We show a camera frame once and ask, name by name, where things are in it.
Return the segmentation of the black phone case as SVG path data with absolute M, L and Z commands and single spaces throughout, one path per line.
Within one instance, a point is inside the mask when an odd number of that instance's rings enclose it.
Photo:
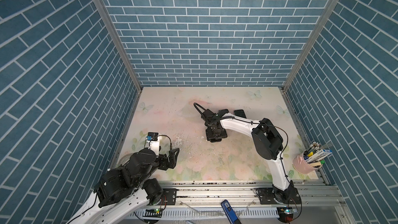
M 207 135 L 206 138 L 209 142 L 211 143 L 216 143 L 216 142 L 221 142 L 223 139 L 227 138 L 227 135 L 222 135 L 219 137 L 216 137 L 214 135 Z

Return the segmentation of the white phone black screen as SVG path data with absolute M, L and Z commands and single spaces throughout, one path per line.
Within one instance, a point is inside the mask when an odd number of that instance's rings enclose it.
M 235 110 L 235 111 L 234 111 L 234 115 L 235 115 L 236 117 L 239 117 L 239 118 L 244 118 L 244 119 L 247 118 L 247 117 L 246 117 L 246 114 L 245 114 L 245 112 L 244 112 L 244 110 Z

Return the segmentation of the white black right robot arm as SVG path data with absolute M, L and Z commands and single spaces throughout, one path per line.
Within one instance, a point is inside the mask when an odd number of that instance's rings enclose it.
M 264 118 L 262 120 L 250 120 L 246 118 L 243 110 L 221 110 L 214 113 L 209 109 L 200 112 L 205 122 L 206 138 L 209 142 L 220 142 L 228 137 L 227 130 L 232 130 L 252 138 L 257 153 L 266 160 L 273 184 L 273 196 L 276 202 L 288 204 L 297 196 L 297 189 L 285 170 L 283 151 L 283 138 L 272 122 Z

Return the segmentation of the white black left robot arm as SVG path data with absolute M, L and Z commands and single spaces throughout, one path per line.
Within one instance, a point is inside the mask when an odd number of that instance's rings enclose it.
M 129 161 L 106 172 L 69 224 L 117 224 L 135 210 L 158 203 L 163 189 L 150 176 L 156 170 L 176 167 L 179 148 L 157 155 L 149 148 L 130 156 Z

